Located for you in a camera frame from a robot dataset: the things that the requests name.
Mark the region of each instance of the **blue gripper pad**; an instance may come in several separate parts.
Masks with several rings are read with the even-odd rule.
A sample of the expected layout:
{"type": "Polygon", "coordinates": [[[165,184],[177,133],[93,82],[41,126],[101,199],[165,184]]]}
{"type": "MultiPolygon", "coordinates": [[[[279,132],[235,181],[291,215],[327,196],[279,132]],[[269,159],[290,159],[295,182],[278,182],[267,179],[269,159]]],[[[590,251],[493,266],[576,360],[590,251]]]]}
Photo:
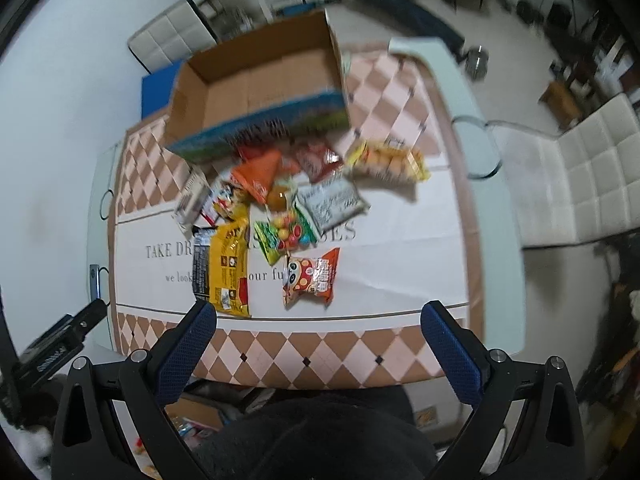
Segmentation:
{"type": "Polygon", "coordinates": [[[475,408],[482,399],[481,372],[442,316],[448,316],[449,322],[460,328],[439,302],[431,301],[424,305],[420,314],[422,335],[444,370],[458,400],[475,408]],[[440,308],[437,309],[434,303],[438,303],[440,308]]]}
{"type": "Polygon", "coordinates": [[[176,402],[216,331],[216,311],[197,301],[178,326],[168,330],[151,349],[147,368],[159,406],[176,402]]]}

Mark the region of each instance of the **metal bolt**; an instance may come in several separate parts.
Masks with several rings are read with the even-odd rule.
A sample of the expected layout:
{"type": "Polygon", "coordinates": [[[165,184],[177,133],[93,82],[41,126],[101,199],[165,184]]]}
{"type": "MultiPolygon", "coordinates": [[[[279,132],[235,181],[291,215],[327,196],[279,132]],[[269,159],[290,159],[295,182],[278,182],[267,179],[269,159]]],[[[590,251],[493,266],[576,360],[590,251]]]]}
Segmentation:
{"type": "Polygon", "coordinates": [[[507,360],[507,354],[504,352],[504,350],[500,350],[499,348],[494,348],[493,350],[491,350],[489,352],[489,357],[497,363],[503,363],[507,360]]]}
{"type": "Polygon", "coordinates": [[[550,361],[553,368],[557,368],[558,370],[562,370],[562,368],[564,368],[564,361],[562,361],[562,358],[557,355],[552,356],[550,361]]]}
{"type": "Polygon", "coordinates": [[[146,359],[146,350],[142,348],[140,350],[135,350],[129,357],[135,363],[141,363],[146,359]]]}
{"type": "Polygon", "coordinates": [[[85,365],[86,365],[86,357],[79,357],[74,361],[73,367],[76,370],[82,370],[82,368],[84,368],[85,365]]]}

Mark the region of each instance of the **blue box side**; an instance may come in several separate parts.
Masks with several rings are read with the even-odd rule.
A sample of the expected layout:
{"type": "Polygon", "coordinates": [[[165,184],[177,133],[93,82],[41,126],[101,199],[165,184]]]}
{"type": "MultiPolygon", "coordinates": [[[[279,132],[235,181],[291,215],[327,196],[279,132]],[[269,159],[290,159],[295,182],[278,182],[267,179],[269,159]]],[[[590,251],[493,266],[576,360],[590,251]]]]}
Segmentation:
{"type": "Polygon", "coordinates": [[[183,61],[176,61],[157,72],[142,78],[142,119],[169,104],[171,90],[183,61]]]}
{"type": "Polygon", "coordinates": [[[332,90],[217,124],[173,142],[167,149],[193,164],[201,164],[233,153],[238,144],[255,144],[348,127],[344,95],[339,90],[332,90]]]}

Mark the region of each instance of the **tiled floor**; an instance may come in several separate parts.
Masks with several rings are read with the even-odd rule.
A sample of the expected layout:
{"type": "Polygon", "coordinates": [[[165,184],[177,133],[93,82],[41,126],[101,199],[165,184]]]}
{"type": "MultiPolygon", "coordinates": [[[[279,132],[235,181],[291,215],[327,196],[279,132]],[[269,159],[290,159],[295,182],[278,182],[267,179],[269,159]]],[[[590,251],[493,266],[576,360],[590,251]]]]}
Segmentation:
{"type": "MultiPolygon", "coordinates": [[[[489,52],[488,75],[472,84],[478,104],[488,119],[524,124],[557,135],[558,125],[538,103],[551,80],[548,67],[554,51],[519,20],[492,7],[487,16],[459,10],[440,0],[418,0],[457,28],[465,46],[482,44],[489,52]]],[[[358,4],[329,9],[338,42],[386,41],[406,31],[358,4]]],[[[524,252],[527,289],[527,326],[520,360],[544,362],[551,354],[562,356],[574,383],[593,351],[598,320],[606,310],[610,277],[604,256],[595,244],[573,248],[524,252]]],[[[416,410],[437,405],[440,427],[460,417],[460,406],[446,379],[409,384],[406,390],[416,410]]],[[[519,406],[510,413],[513,429],[519,406]]]]}

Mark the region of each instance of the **open cardboard box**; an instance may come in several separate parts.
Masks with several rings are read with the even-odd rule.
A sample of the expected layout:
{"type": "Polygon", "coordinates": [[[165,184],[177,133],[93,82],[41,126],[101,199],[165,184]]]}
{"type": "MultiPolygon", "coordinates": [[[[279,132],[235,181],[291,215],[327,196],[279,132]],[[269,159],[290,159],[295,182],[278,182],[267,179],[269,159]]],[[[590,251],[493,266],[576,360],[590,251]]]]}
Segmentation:
{"type": "Polygon", "coordinates": [[[193,56],[174,83],[163,145],[201,164],[238,144],[348,127],[340,54],[318,11],[193,56]]]}

